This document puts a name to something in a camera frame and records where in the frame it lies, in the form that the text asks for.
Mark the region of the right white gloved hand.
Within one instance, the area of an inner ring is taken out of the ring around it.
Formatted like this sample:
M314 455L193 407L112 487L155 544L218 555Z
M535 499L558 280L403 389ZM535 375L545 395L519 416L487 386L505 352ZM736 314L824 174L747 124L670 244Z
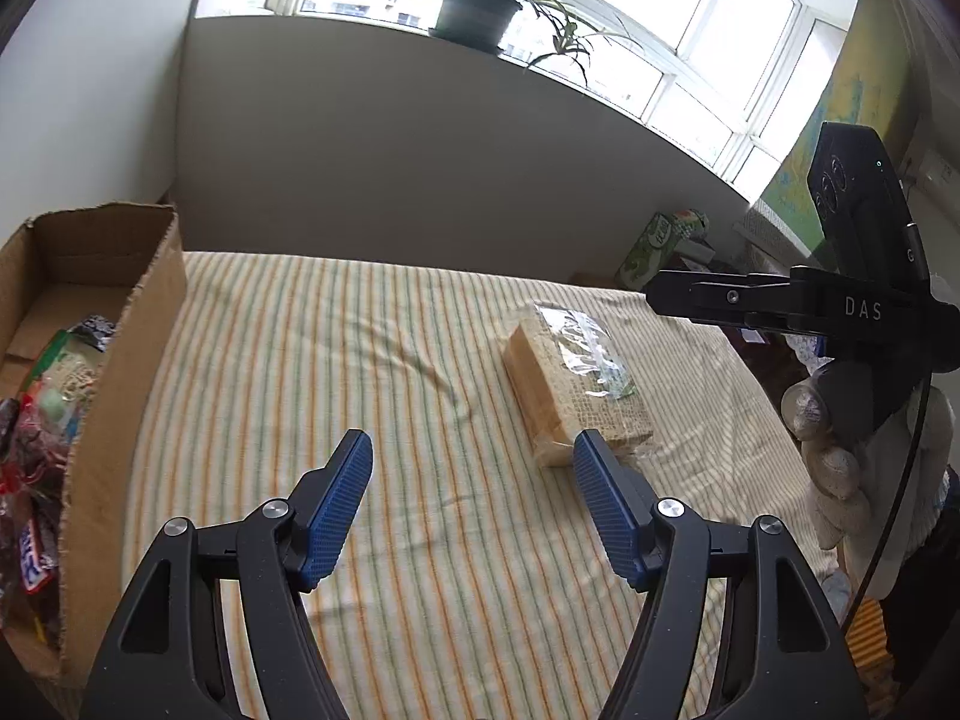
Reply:
M923 435L892 533L874 572L867 571L907 463L921 394L897 406L882 426L872 424L866 369L830 362L794 383L781 399L781 416L799 440L807 507L818 546L841 546L854 582L884 600L901 566L934 530L946 507L955 413L939 388L929 394Z

